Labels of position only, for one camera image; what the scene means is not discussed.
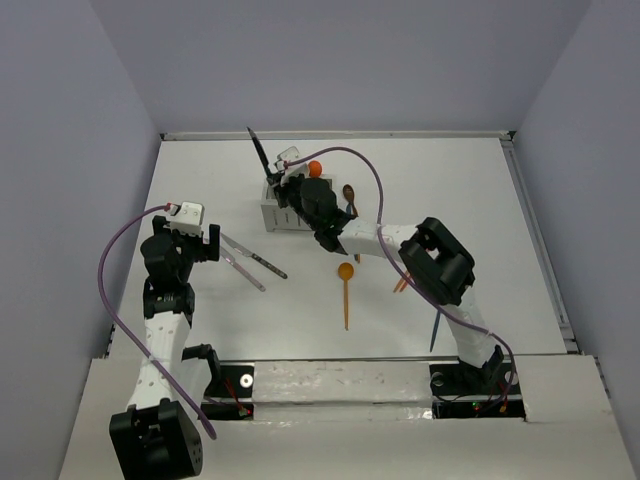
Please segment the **black handled steel knife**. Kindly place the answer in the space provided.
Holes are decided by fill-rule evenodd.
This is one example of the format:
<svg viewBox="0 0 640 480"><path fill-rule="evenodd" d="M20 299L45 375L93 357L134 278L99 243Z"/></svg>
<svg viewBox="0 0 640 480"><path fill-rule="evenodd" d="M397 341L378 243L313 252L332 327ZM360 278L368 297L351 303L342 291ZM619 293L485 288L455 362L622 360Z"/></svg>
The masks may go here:
<svg viewBox="0 0 640 480"><path fill-rule="evenodd" d="M235 241L234 239L232 239L228 235L226 235L224 233L221 233L221 238L233 250L235 250L236 252L240 253L244 257L247 257L247 258L250 258L250 259L256 261L261 266L263 266L264 268L266 268L267 270L271 271L272 273L274 273L275 275L277 275L278 277L280 277L282 279L287 279L288 278L288 275L283 270L279 269L278 267L276 267L272 263L268 262L267 260L265 260L260 255L256 254L255 252L249 250L247 247L241 245L239 242Z"/></svg>

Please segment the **orange red plastic spoon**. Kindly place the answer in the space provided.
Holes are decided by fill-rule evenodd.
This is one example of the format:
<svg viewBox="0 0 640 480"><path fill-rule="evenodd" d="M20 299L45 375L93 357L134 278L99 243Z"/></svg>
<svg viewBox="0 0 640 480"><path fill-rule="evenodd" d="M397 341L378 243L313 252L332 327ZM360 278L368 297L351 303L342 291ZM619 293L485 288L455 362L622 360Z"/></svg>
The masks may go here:
<svg viewBox="0 0 640 480"><path fill-rule="evenodd" d="M317 160L311 160L307 163L308 176L310 178L320 178L323 174L322 164Z"/></svg>

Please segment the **pink handled steel knife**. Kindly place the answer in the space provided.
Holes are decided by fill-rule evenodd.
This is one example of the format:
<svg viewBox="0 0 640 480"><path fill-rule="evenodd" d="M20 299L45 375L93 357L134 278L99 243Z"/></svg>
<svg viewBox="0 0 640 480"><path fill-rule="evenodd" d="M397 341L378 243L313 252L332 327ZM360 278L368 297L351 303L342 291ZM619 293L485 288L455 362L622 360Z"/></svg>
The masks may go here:
<svg viewBox="0 0 640 480"><path fill-rule="evenodd" d="M241 274L247 281L249 281L256 289L261 292L266 291L266 287L260 283L255 277L253 277L244 267L242 267L236 258L225 248L220 248L220 256L223 257L227 263L234 268L239 274Z"/></svg>

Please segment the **brown wooden spoon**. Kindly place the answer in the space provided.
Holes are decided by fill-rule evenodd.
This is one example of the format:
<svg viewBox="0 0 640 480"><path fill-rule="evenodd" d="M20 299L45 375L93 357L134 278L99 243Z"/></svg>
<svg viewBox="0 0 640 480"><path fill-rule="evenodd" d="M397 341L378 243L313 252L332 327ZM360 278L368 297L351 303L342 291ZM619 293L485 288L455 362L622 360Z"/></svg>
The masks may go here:
<svg viewBox="0 0 640 480"><path fill-rule="evenodd" d="M355 206L355 191L349 184L345 184L342 188L343 197L347 202L346 211L354 216L358 216L358 210Z"/></svg>

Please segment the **teal handled steel knife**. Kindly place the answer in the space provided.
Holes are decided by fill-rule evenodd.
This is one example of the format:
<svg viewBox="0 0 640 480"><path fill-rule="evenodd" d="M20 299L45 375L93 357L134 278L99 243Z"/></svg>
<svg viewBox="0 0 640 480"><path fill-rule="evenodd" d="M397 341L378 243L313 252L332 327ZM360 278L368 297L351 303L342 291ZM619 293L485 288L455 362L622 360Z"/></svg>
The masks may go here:
<svg viewBox="0 0 640 480"><path fill-rule="evenodd" d="M264 151L262 143L259 140L257 134L254 132L253 129L251 129L250 127L246 127L246 129L247 129L247 132L248 132L248 134L250 136L252 144L253 144L253 146L254 146L254 148L256 150L256 153L257 153L259 161L260 161L260 163L262 165L262 168L264 170L267 183L268 184L272 184L272 182L273 182L273 173L270 170L269 160L267 158L266 152Z"/></svg>

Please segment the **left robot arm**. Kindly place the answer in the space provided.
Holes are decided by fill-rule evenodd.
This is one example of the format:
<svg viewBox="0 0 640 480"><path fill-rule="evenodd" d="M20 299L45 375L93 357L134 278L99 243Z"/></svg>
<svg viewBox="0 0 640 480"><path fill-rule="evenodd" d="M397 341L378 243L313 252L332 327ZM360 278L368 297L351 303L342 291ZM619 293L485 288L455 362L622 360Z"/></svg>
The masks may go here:
<svg viewBox="0 0 640 480"><path fill-rule="evenodd" d="M122 329L143 360L126 409L110 419L109 435L125 478L189 479L203 468L200 434L216 436L201 402L222 379L210 345L186 344L195 313L189 277L195 264L218 260L220 228L204 228L204 208L195 203L150 212L153 233L140 247L147 271L144 336Z"/></svg>

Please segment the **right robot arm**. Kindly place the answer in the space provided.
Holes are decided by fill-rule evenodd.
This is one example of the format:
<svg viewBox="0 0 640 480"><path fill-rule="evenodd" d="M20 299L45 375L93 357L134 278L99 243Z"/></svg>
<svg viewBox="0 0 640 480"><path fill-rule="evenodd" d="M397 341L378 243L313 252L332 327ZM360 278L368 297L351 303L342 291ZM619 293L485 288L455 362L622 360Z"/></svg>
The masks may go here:
<svg viewBox="0 0 640 480"><path fill-rule="evenodd" d="M496 382L504 353L476 302L475 261L442 222L428 217L416 227L379 226L340 209L327 180L302 173L272 173L267 184L278 206L293 209L325 250L402 263L418 292L447 318L460 364L456 380L473 392Z"/></svg>

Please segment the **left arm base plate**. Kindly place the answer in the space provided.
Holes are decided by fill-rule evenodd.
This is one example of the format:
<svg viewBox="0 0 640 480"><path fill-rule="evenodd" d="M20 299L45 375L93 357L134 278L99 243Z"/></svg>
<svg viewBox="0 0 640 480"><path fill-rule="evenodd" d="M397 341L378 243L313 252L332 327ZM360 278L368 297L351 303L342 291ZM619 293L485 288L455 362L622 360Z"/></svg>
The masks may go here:
<svg viewBox="0 0 640 480"><path fill-rule="evenodd" d="M254 416L253 387L255 368L249 363L226 363L222 377L205 390L201 404L211 421L250 421Z"/></svg>

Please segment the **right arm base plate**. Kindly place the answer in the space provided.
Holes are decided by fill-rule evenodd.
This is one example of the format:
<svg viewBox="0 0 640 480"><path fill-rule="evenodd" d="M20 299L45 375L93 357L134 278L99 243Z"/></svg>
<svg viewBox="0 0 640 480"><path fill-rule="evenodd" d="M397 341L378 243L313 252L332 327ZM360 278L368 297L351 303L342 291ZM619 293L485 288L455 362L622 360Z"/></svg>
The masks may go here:
<svg viewBox="0 0 640 480"><path fill-rule="evenodd" d="M509 362L499 367L497 379L488 384L471 385L461 376L458 363L429 366L432 411L436 419L525 419L525 407L517 376L505 394L511 376Z"/></svg>

